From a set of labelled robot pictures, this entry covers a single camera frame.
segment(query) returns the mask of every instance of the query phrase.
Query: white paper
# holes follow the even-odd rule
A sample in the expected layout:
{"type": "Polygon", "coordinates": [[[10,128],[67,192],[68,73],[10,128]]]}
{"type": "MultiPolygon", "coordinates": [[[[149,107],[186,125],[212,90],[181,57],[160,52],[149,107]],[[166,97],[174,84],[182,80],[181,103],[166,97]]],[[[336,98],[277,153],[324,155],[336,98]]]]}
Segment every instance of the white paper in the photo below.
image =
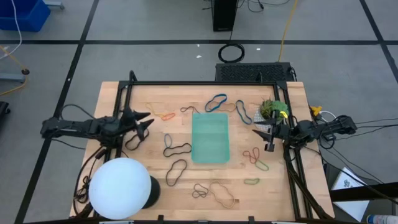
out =
{"type": "MultiPolygon", "coordinates": [[[[355,179],[360,180],[361,183],[364,183],[360,178],[358,178],[355,174],[353,174],[350,170],[344,167],[343,171],[355,177],[355,179]]],[[[363,185],[359,182],[352,179],[347,174],[340,172],[338,175],[335,184],[331,188],[332,190],[338,189],[347,189],[350,187],[362,187],[363,185]]],[[[369,201],[354,201],[354,202],[334,202],[335,205],[340,207],[343,211],[345,211],[348,215],[351,215],[358,222],[362,220],[362,217],[365,213],[366,208],[368,207],[369,201]]]]}

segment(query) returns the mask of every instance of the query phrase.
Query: lamp base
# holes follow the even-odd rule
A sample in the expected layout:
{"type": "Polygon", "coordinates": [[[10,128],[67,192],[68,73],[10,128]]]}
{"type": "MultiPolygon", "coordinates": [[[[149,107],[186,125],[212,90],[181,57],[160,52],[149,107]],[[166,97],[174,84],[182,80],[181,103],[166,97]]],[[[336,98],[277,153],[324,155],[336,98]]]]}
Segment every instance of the lamp base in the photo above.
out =
{"type": "Polygon", "coordinates": [[[153,176],[150,177],[150,194],[147,203],[143,206],[143,208],[149,208],[153,206],[160,197],[160,184],[153,176]]]}

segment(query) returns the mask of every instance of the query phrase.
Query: blue bin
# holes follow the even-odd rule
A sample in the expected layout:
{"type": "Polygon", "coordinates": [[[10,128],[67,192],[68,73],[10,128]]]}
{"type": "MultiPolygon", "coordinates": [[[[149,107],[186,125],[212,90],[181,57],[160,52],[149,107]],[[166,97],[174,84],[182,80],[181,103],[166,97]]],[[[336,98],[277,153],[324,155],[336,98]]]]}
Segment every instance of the blue bin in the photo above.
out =
{"type": "MultiPolygon", "coordinates": [[[[43,0],[14,0],[17,20],[21,31],[38,32],[50,15],[43,0]]],[[[0,29],[18,30],[11,0],[0,1],[0,29]]]]}

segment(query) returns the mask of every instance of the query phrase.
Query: green rubber band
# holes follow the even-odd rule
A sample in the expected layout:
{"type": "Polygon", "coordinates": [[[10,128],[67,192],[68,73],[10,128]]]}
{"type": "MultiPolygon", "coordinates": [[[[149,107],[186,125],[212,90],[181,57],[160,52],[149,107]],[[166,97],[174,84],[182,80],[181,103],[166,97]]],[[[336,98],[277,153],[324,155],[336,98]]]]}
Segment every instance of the green rubber band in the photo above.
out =
{"type": "Polygon", "coordinates": [[[245,184],[249,184],[249,185],[256,185],[260,182],[259,178],[255,178],[255,179],[244,179],[243,182],[245,184]]]}
{"type": "Polygon", "coordinates": [[[267,164],[263,163],[261,160],[257,160],[257,162],[255,163],[256,167],[262,171],[269,171],[269,166],[267,166],[267,164]],[[267,169],[262,168],[261,166],[259,166],[257,163],[261,163],[264,167],[266,167],[267,169]]]}

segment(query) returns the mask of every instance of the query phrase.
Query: white cable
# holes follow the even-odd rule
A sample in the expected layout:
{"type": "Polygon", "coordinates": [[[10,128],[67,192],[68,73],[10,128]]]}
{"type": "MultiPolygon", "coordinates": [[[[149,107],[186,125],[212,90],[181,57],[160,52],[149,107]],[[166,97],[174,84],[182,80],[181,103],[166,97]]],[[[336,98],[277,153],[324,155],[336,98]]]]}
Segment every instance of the white cable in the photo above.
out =
{"type": "MultiPolygon", "coordinates": [[[[335,116],[332,112],[329,112],[329,111],[319,111],[319,113],[320,113],[320,114],[322,114],[322,113],[328,113],[328,114],[332,115],[332,116],[336,119],[336,116],[335,116]]],[[[325,118],[323,118],[323,116],[322,116],[322,120],[323,120],[324,122],[329,122],[329,121],[327,121],[325,118]]]]}
{"type": "MultiPolygon", "coordinates": [[[[14,7],[14,19],[15,19],[15,24],[17,25],[17,29],[18,29],[19,44],[18,44],[17,47],[14,48],[14,50],[12,50],[10,52],[10,54],[14,53],[14,51],[16,51],[18,49],[18,47],[21,46],[21,43],[22,43],[22,35],[21,35],[21,31],[19,30],[19,25],[18,25],[18,21],[17,21],[17,8],[15,7],[14,0],[11,0],[11,2],[12,2],[12,6],[14,7]]],[[[7,56],[8,56],[8,54],[3,55],[2,57],[0,57],[0,60],[5,58],[5,57],[7,57],[7,56]]]]}

